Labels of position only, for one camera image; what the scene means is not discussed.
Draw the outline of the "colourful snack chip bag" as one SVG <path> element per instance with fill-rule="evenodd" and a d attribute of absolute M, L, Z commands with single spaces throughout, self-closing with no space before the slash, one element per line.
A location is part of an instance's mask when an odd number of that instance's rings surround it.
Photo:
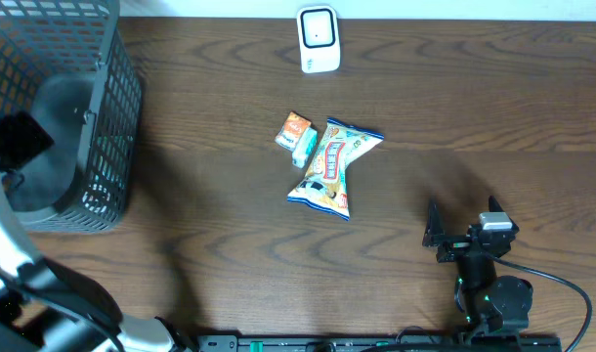
<path fill-rule="evenodd" d="M 304 178 L 287 200 L 349 221 L 346 169 L 383 140 L 381 133 L 329 117 Z"/>

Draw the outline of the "light teal small box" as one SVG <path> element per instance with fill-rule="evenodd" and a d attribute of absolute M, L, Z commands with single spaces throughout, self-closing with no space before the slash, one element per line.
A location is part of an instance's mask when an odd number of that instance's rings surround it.
<path fill-rule="evenodd" d="M 318 132 L 313 128 L 308 128 L 303 133 L 292 152 L 292 164 L 298 168 L 304 168 L 317 141 Z"/>

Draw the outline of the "orange small snack box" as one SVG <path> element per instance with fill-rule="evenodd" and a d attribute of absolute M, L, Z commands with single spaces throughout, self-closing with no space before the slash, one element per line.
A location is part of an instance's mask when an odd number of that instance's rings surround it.
<path fill-rule="evenodd" d="M 275 142 L 281 147 L 293 152 L 311 125 L 312 122 L 309 119 L 295 111 L 291 111 L 277 133 Z"/>

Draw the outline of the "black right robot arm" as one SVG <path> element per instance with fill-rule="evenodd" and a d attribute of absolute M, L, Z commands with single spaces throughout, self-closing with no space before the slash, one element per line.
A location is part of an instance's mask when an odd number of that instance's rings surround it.
<path fill-rule="evenodd" d="M 479 222 L 463 235 L 448 235 L 437 204 L 430 201 L 422 245 L 437 250 L 439 263 L 453 262 L 458 278 L 454 300 L 466 315 L 468 326 L 459 340 L 470 344 L 489 336 L 516 335 L 529 326 L 532 285 L 514 276 L 498 276 L 494 264 L 511 250 L 519 227 L 503 211 L 495 197 Z"/>

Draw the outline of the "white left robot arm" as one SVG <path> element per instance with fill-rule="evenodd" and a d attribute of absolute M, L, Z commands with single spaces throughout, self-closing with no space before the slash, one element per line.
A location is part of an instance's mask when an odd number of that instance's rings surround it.
<path fill-rule="evenodd" d="M 198 350 L 161 318 L 124 315 L 101 285 L 33 244 L 6 191 L 53 143 L 25 111 L 0 119 L 0 351 Z"/>

